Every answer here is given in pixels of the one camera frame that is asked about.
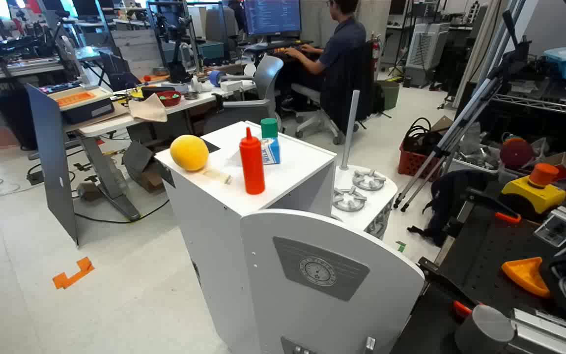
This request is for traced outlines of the white cabinet door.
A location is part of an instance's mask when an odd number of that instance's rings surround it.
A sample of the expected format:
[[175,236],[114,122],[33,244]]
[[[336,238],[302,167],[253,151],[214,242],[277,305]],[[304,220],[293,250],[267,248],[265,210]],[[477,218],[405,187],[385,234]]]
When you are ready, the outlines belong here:
[[242,218],[259,354],[389,354],[424,285],[381,240],[330,216]]

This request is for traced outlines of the white toy kitchen cabinet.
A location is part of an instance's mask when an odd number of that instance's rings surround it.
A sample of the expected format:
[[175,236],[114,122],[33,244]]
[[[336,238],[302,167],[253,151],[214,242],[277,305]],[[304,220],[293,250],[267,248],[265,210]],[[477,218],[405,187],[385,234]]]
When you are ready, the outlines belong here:
[[259,354],[242,238],[243,216],[269,208],[304,210],[365,232],[334,210],[336,155],[287,134],[279,138],[283,161],[265,169],[265,191],[247,195],[240,163],[240,140],[245,130],[259,134],[251,122],[206,134],[212,153],[198,173],[183,171],[169,151],[157,155],[171,173],[165,191],[214,330],[230,354]]

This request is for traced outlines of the blue white carton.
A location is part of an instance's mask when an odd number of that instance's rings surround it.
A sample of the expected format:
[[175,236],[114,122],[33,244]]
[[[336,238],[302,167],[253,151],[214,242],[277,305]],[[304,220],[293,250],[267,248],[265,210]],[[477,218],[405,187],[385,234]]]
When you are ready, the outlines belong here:
[[265,165],[279,165],[281,163],[281,147],[277,138],[263,138],[261,140],[261,155]]

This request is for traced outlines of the red ketchup bottle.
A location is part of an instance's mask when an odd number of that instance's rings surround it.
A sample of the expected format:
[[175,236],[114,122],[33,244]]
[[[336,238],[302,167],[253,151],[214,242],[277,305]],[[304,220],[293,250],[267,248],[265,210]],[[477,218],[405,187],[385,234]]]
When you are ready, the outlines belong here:
[[251,134],[251,130],[245,130],[245,136],[240,142],[240,161],[245,193],[247,195],[263,193],[265,175],[263,175],[261,142]]

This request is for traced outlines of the yellow ball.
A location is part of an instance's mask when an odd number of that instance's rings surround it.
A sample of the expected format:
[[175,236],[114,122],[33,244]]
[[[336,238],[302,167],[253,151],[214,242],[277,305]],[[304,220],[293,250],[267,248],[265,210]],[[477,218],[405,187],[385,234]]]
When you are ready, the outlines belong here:
[[171,157],[173,161],[187,173],[196,173],[208,163],[208,147],[206,143],[192,134],[183,134],[171,142]]

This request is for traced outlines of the seated person dark shirt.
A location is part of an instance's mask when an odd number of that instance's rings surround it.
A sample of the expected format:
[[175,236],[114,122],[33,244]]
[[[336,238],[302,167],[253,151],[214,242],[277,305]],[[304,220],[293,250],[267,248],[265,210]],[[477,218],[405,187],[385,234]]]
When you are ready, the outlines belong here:
[[291,90],[293,84],[322,90],[346,55],[365,45],[365,27],[356,20],[357,4],[359,0],[328,0],[336,27],[322,47],[302,43],[275,49],[275,55],[285,61],[277,75],[283,112],[297,112],[304,106],[302,98]]

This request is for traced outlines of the white pole on counter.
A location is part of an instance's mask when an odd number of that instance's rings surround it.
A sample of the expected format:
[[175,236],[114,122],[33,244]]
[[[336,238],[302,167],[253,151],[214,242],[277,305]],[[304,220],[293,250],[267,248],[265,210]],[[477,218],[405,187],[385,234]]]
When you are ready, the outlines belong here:
[[354,90],[352,90],[352,100],[350,100],[350,112],[348,112],[344,151],[342,151],[342,159],[340,159],[340,169],[342,169],[342,171],[348,169],[352,136],[354,136],[354,126],[356,126],[356,116],[357,116],[357,104],[359,104],[359,88],[354,88]]

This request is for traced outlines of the grey office chair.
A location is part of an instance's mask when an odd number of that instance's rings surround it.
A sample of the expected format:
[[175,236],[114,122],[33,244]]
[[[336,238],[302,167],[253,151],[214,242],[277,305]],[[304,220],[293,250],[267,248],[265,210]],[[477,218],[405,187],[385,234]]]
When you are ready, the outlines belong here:
[[212,88],[218,110],[204,118],[204,132],[236,122],[259,122],[261,118],[281,120],[277,114],[277,77],[283,61],[263,55],[251,75],[222,75]]

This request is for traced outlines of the red basket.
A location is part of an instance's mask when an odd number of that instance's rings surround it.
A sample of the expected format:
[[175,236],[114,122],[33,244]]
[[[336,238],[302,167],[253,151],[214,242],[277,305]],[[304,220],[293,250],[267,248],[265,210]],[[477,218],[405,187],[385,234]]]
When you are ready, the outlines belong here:
[[432,130],[430,120],[418,116],[401,140],[397,173],[414,175],[436,147],[440,138],[442,134]]

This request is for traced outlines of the computer monitor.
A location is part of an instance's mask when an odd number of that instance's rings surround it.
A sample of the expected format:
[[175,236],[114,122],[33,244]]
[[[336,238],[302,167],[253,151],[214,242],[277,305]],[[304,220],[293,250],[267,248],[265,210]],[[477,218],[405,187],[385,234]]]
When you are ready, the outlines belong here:
[[245,0],[249,35],[289,35],[300,31],[300,0]]

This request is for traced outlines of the orange black clamp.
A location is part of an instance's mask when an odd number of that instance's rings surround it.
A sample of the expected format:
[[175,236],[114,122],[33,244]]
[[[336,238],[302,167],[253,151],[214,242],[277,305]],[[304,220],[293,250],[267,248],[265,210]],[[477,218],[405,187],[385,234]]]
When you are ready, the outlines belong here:
[[466,319],[471,315],[477,301],[466,289],[442,275],[440,267],[426,258],[418,260],[418,267],[422,269],[428,285],[434,285],[440,293],[450,297],[452,311],[458,317]]
[[493,216],[497,220],[505,222],[505,224],[515,226],[515,224],[519,224],[523,220],[523,216],[517,210],[509,208],[499,199],[489,197],[489,195],[485,195],[479,189],[468,189],[466,191],[466,201],[471,202],[471,204],[479,204],[479,206],[491,210]]

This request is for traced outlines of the dark grey leaning board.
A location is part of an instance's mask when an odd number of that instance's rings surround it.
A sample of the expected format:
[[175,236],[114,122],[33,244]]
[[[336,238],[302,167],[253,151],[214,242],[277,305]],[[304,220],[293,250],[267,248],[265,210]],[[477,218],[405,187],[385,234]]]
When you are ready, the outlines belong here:
[[47,208],[71,240],[78,242],[61,110],[57,102],[37,86],[25,86],[25,92],[43,171]]

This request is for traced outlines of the grey cylinder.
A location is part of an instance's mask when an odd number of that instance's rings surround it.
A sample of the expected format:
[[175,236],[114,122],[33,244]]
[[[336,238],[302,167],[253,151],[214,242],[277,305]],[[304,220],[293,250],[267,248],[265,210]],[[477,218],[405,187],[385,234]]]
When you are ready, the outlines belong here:
[[501,354],[513,338],[511,319],[489,305],[475,305],[454,332],[460,354]]

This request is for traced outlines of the yellow emergency stop button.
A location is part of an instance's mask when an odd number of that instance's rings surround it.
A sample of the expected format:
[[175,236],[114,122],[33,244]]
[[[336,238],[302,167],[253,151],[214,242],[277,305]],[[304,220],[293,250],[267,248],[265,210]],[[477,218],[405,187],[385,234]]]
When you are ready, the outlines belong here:
[[566,191],[554,185],[556,177],[556,165],[536,163],[528,175],[505,183],[501,199],[526,202],[534,214],[546,214],[566,201]]

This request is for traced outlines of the aluminium extrusion rail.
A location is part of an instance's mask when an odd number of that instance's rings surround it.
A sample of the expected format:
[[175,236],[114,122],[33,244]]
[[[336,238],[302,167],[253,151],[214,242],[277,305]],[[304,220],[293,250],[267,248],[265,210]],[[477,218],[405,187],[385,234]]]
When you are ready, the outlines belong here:
[[525,313],[521,309],[513,311],[513,322],[517,334],[523,340],[534,342],[556,354],[566,354],[566,326],[560,326],[548,319]]

